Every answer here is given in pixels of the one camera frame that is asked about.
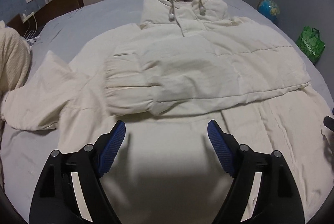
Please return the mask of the cream knitted blanket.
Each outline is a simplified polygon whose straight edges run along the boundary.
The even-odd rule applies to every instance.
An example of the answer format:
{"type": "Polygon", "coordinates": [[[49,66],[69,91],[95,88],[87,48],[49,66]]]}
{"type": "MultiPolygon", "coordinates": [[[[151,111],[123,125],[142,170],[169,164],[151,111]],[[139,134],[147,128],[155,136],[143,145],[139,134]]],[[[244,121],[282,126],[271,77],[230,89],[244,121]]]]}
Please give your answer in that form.
{"type": "Polygon", "coordinates": [[[13,28],[1,20],[1,96],[22,87],[30,68],[30,46],[13,28]]]}

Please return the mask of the green shopping bag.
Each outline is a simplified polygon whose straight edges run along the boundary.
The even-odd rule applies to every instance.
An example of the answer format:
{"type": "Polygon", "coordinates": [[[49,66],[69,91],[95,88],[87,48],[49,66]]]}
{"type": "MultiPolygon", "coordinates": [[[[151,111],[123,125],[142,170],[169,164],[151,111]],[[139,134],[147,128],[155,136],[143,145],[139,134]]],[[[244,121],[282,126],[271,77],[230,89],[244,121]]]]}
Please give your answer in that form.
{"type": "Polygon", "coordinates": [[[296,41],[296,45],[309,58],[313,65],[320,59],[325,49],[325,43],[320,38],[320,32],[310,26],[305,26],[296,41]]]}

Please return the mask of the white power strip charger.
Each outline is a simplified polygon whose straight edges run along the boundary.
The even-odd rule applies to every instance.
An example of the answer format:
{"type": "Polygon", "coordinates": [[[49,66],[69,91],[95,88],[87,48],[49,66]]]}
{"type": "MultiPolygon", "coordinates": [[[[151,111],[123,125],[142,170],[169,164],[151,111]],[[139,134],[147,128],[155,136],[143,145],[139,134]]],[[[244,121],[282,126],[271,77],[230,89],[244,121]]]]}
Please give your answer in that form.
{"type": "Polygon", "coordinates": [[[29,15],[22,13],[21,14],[22,23],[25,23],[26,21],[28,21],[33,15],[34,15],[34,12],[31,12],[29,15]]]}

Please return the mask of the blue globe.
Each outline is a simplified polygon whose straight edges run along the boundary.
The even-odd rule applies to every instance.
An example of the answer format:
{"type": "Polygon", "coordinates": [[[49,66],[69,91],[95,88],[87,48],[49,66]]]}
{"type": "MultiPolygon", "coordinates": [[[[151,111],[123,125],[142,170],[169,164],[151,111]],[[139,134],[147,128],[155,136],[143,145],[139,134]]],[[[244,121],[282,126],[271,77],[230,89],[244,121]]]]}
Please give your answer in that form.
{"type": "Polygon", "coordinates": [[[257,11],[273,23],[278,22],[280,8],[273,0],[261,0],[257,5],[257,11]]]}

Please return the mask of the brown wooden headboard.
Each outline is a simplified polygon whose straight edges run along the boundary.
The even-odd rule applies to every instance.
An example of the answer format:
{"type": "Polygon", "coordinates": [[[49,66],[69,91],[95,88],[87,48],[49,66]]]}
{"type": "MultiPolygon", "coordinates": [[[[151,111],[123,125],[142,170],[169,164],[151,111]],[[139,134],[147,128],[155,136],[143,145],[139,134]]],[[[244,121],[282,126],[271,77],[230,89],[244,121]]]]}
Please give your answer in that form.
{"type": "Polygon", "coordinates": [[[6,25],[14,28],[21,36],[27,36],[35,28],[37,28],[35,35],[39,35],[50,20],[83,6],[83,0],[52,0],[34,13],[25,23],[22,22],[19,15],[16,15],[6,25]]]}

